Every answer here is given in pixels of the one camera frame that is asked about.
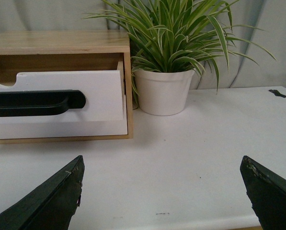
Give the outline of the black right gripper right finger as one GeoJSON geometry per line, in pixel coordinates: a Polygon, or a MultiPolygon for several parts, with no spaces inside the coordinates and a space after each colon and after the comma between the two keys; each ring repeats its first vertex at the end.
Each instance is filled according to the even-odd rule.
{"type": "Polygon", "coordinates": [[[286,230],[286,179],[248,156],[240,172],[262,229],[286,230]]]}

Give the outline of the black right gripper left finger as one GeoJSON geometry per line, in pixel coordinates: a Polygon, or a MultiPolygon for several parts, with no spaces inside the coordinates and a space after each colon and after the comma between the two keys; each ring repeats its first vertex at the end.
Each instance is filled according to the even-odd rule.
{"type": "Polygon", "coordinates": [[[66,230],[80,206],[84,176],[79,155],[0,213],[0,230],[66,230]]]}

